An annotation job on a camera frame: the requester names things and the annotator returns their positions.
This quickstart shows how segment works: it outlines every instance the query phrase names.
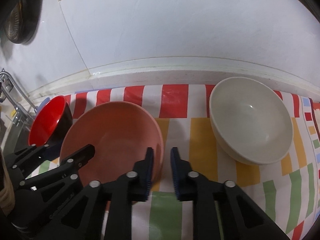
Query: green stripe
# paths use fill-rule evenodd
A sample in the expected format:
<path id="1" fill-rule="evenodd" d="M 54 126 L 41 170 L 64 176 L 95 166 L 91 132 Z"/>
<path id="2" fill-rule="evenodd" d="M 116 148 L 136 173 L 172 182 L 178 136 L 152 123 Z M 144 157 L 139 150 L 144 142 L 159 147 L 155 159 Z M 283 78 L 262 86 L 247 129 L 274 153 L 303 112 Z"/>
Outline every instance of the green stripe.
<path id="1" fill-rule="evenodd" d="M 313 206 L 315 204 L 315 181 L 313 174 L 313 164 L 308 164 L 308 174 L 309 174 L 309 204 L 306 218 L 313 212 Z"/>
<path id="2" fill-rule="evenodd" d="M 149 240 L 181 240 L 182 202 L 174 193 L 152 192 Z"/>
<path id="3" fill-rule="evenodd" d="M 285 233 L 289 233 L 298 225 L 301 209 L 301 174 L 300 170 L 289 174 L 291 180 L 290 214 Z"/>
<path id="4" fill-rule="evenodd" d="M 49 165 L 50 165 L 50 161 L 44 161 L 44 162 L 40 165 L 39 174 L 48 171 Z"/>
<path id="5" fill-rule="evenodd" d="M 263 183 L 263 191 L 266 197 L 266 214 L 275 222 L 276 221 L 276 187 L 273 180 Z"/>
<path id="6" fill-rule="evenodd" d="M 319 140 L 314 140 L 313 141 L 313 145 L 315 146 L 315 149 L 319 148 L 320 147 L 320 143 L 319 143 Z"/>

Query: bowl rim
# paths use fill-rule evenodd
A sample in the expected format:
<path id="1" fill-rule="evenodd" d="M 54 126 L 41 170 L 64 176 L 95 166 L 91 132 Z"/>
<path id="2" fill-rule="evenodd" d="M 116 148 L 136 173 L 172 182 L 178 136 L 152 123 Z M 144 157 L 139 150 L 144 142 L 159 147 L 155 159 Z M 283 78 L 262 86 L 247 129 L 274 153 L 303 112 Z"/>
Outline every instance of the bowl rim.
<path id="1" fill-rule="evenodd" d="M 287 114 L 288 114 L 288 117 L 289 117 L 289 120 L 290 120 L 290 124 L 291 124 L 291 143 L 288 147 L 288 149 L 286 150 L 286 153 L 278 158 L 277 160 L 272 160 L 270 162 L 259 162 L 259 161 L 256 161 L 256 160 L 252 160 L 248 157 L 246 157 L 245 155 L 241 154 L 239 151 L 237 151 L 234 147 L 232 147 L 230 145 L 230 143 L 225 139 L 225 137 L 221 134 L 221 131 L 217 125 L 217 122 L 215 120 L 215 118 L 213 117 L 213 113 L 212 113 L 212 96 L 213 96 L 213 93 L 214 93 L 214 90 L 219 86 L 221 85 L 223 82 L 227 81 L 227 80 L 230 80 L 230 79 L 247 79 L 247 80 L 251 80 L 251 81 L 254 81 L 256 83 L 259 83 L 260 85 L 263 85 L 265 88 L 267 88 L 268 90 L 270 90 L 275 96 L 276 96 L 276 100 L 278 100 L 279 102 L 281 102 L 281 104 L 284 106 L 284 109 L 286 110 Z M 215 128 L 217 129 L 217 132 L 219 133 L 219 135 L 221 136 L 221 138 L 224 140 L 224 142 L 235 152 L 237 153 L 238 155 L 240 155 L 242 158 L 244 158 L 245 160 L 249 161 L 249 162 L 252 162 L 252 163 L 255 163 L 257 165 L 268 165 L 268 164 L 273 164 L 273 163 L 277 163 L 279 162 L 280 160 L 282 160 L 284 157 L 286 157 L 286 155 L 289 153 L 289 149 L 292 145 L 292 141 L 293 141 L 293 124 L 292 124 L 292 120 L 291 120 L 291 117 L 290 117 L 290 114 L 286 108 L 286 106 L 284 105 L 283 101 L 281 100 L 281 98 L 270 88 L 268 87 L 267 85 L 255 80 L 255 79 L 252 79 L 252 78 L 247 78 L 247 77 L 229 77 L 229 78 L 226 78 L 226 79 L 223 79 L 221 80 L 220 82 L 218 82 L 218 84 L 215 85 L 215 87 L 212 89 L 211 91 L 211 94 L 210 94 L 210 98 L 209 98 L 209 114 L 210 114 L 210 120 L 214 123 L 215 125 Z"/>
<path id="2" fill-rule="evenodd" d="M 110 105 L 110 104 L 126 104 L 126 105 L 131 105 L 131 106 L 134 106 L 136 108 L 138 108 L 139 110 L 143 111 L 144 113 L 147 114 L 147 116 L 152 120 L 152 122 L 154 123 L 154 125 L 156 126 L 156 129 L 157 129 L 157 132 L 159 134 L 159 138 L 160 138 L 160 147 L 161 147 L 161 152 L 160 152 L 160 163 L 159 163 L 159 171 L 158 171 L 158 174 L 156 174 L 155 178 L 152 180 L 152 182 L 156 182 L 160 176 L 161 176 L 161 171 L 162 171 L 162 167 L 163 167 L 163 161 L 164 161 L 164 141 L 163 141 L 163 137 L 162 137 L 162 132 L 161 132 L 161 129 L 156 121 L 156 119 L 146 110 L 144 109 L 142 106 L 139 106 L 135 103 L 132 103 L 132 102 L 127 102 L 127 101 L 109 101 L 109 102 L 105 102 L 105 103 L 102 103 L 102 104 L 99 104 L 97 106 L 94 106 L 93 108 L 91 108 L 90 110 L 88 110 L 87 112 L 83 113 L 78 119 L 76 122 L 74 122 L 72 124 L 72 126 L 70 127 L 70 129 L 68 130 L 65 138 L 63 139 L 63 142 L 62 142 L 62 146 L 61 146 L 61 150 L 63 149 L 63 145 L 65 144 L 65 139 L 66 137 L 68 136 L 68 134 L 70 133 L 71 131 L 71 128 L 78 122 L 78 120 L 82 119 L 87 113 L 89 113 L 90 111 L 94 111 L 96 110 L 98 107 L 103 107 L 103 105 Z M 62 161 L 62 158 L 61 158 L 61 150 L 60 150 L 60 154 L 59 154 L 59 157 L 60 157 L 60 163 Z"/>
<path id="3" fill-rule="evenodd" d="M 28 135 L 28 144 L 29 145 L 32 145 L 32 143 L 30 142 L 30 135 L 32 134 L 32 131 L 35 129 L 35 125 L 38 124 L 39 122 L 39 116 L 41 116 L 43 113 L 44 113 L 44 110 L 48 108 L 49 105 L 52 105 L 56 100 L 62 100 L 63 99 L 63 102 L 64 102 L 64 106 L 63 106 L 63 109 L 62 109 L 62 112 L 59 116 L 59 119 L 57 121 L 57 123 L 55 124 L 53 130 L 52 130 L 52 133 L 50 134 L 50 136 L 48 136 L 48 138 L 46 139 L 46 141 L 43 143 L 43 144 L 46 144 L 48 142 L 48 140 L 50 139 L 50 137 L 52 136 L 52 134 L 54 133 L 55 129 L 57 128 L 62 116 L 63 116 L 63 113 L 65 112 L 65 109 L 66 109 L 66 106 L 67 106 L 67 100 L 64 96 L 56 96 L 54 98 L 52 98 L 47 104 L 44 105 L 44 107 L 42 107 L 42 109 L 38 112 L 38 114 L 36 115 L 36 118 L 34 119 L 32 125 L 31 125 L 31 128 L 30 128 L 30 132 L 29 132 L 29 135 Z"/>

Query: white tile wall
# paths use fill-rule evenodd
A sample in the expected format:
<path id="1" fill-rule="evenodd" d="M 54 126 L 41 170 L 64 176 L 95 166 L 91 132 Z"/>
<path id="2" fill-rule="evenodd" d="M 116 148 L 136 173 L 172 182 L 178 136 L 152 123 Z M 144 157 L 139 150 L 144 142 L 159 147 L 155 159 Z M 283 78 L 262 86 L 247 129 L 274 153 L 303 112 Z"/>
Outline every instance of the white tile wall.
<path id="1" fill-rule="evenodd" d="M 0 67 L 27 91 L 85 70 L 58 0 L 43 0 L 35 35 L 27 44 L 13 44 L 1 35 Z"/>
<path id="2" fill-rule="evenodd" d="M 88 68 L 102 66 L 99 72 L 133 59 L 219 57 L 273 67 L 320 86 L 320 24 L 298 0 L 60 4 L 84 62 Z"/>

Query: yellow stripe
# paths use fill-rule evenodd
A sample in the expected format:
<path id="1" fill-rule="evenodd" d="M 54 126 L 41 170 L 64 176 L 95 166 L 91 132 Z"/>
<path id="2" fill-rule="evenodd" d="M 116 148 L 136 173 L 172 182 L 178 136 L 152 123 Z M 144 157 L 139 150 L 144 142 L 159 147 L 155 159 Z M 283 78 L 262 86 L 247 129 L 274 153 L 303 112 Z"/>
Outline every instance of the yellow stripe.
<path id="1" fill-rule="evenodd" d="M 281 170 L 282 176 L 290 174 L 292 172 L 292 163 L 289 153 L 281 160 Z"/>
<path id="2" fill-rule="evenodd" d="M 189 162 L 194 171 L 218 181 L 217 142 L 210 118 L 191 118 Z"/>
<path id="3" fill-rule="evenodd" d="M 165 148 L 165 143 L 167 142 L 167 136 L 168 136 L 168 128 L 169 128 L 169 118 L 155 118 L 156 122 L 159 125 L 159 128 L 161 130 L 162 138 L 163 138 L 163 145 Z M 159 191 L 160 188 L 160 178 L 161 178 L 161 172 L 155 182 L 152 183 L 152 191 Z"/>
<path id="4" fill-rule="evenodd" d="M 260 170 L 258 165 L 247 165 L 236 161 L 237 184 L 246 187 L 260 183 Z"/>
<path id="5" fill-rule="evenodd" d="M 59 158 L 56 158 L 52 161 L 54 164 L 57 164 L 59 162 Z"/>
<path id="6" fill-rule="evenodd" d="M 314 126 L 309 126 L 309 132 L 310 134 L 315 134 L 316 133 L 316 128 Z"/>
<path id="7" fill-rule="evenodd" d="M 307 165 L 306 153 L 304 151 L 303 142 L 301 139 L 299 127 L 297 124 L 297 120 L 295 117 L 292 117 L 292 125 L 293 125 L 293 143 L 296 148 L 299 168 L 302 168 Z"/>

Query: pink bowl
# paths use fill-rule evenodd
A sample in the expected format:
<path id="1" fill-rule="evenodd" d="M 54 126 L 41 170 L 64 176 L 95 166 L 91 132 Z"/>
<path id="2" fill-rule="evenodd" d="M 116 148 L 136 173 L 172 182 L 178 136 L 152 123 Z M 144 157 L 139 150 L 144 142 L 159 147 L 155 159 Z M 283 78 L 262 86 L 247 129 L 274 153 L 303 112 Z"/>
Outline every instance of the pink bowl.
<path id="1" fill-rule="evenodd" d="M 92 144 L 94 157 L 79 170 L 84 186 L 92 180 L 116 180 L 143 160 L 147 147 L 154 150 L 152 181 L 160 174 L 164 145 L 156 120 L 142 107 L 130 102 L 108 102 L 83 114 L 68 131 L 60 160 Z"/>

